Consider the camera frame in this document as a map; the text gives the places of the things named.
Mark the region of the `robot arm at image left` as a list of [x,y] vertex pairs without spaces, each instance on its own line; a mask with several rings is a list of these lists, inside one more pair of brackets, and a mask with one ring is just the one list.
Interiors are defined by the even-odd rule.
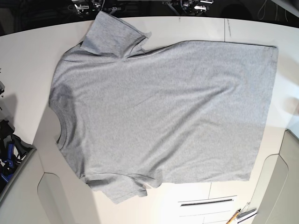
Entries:
[[115,0],[72,0],[67,7],[79,16],[88,16],[100,11],[115,14],[126,11],[125,6]]

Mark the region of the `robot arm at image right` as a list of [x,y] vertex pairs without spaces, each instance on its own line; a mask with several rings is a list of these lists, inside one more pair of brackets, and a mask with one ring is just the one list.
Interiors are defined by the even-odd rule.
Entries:
[[167,5],[177,16],[201,16],[206,13],[213,0],[163,0],[162,4]]

